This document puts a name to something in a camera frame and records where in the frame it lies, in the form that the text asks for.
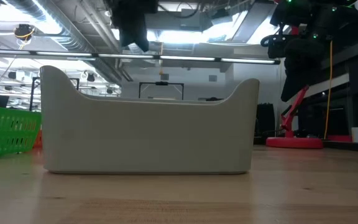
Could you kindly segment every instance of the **red base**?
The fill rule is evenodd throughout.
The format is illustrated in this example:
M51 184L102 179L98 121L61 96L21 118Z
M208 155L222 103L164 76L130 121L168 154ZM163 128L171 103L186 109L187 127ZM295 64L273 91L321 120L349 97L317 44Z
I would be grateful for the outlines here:
M266 146L294 149L322 149L323 141L316 138L268 138Z

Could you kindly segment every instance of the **green plastic basket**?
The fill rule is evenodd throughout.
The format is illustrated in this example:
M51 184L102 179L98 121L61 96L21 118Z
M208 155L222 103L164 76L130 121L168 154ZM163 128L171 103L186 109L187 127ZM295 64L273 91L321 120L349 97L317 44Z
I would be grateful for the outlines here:
M0 155L32 149L41 114L0 108Z

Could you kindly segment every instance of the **black frame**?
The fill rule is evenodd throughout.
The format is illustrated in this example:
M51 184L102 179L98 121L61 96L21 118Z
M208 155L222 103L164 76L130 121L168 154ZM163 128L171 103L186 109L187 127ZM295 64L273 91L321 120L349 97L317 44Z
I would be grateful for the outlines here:
M181 100L185 98L185 84L184 83L169 83L169 82L140 82L139 83L139 99L140 99L140 90L143 84L153 84L157 86L169 86L169 85L180 85L181 86Z
M34 100L34 90L35 90L35 88L38 87L38 86L35 86L35 81L38 80L38 79L40 79L40 77L32 77L29 111L32 111L32 102ZM76 89L79 90L80 89L80 79L79 78L70 78L70 80L76 80L77 81Z

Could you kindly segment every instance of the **orange object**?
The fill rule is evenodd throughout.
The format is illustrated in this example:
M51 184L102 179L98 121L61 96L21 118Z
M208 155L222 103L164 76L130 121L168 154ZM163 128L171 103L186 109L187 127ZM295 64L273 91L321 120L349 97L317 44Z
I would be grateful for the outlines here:
M37 138L35 139L33 149L41 149L42 148L42 130L38 132Z

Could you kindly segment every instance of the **wooden table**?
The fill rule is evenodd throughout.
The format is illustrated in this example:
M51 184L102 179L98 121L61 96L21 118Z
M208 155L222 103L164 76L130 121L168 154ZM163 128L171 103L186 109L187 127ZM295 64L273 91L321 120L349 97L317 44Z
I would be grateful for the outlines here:
M57 175L41 155L6 156L8 223L358 224L358 152L256 146L244 175Z

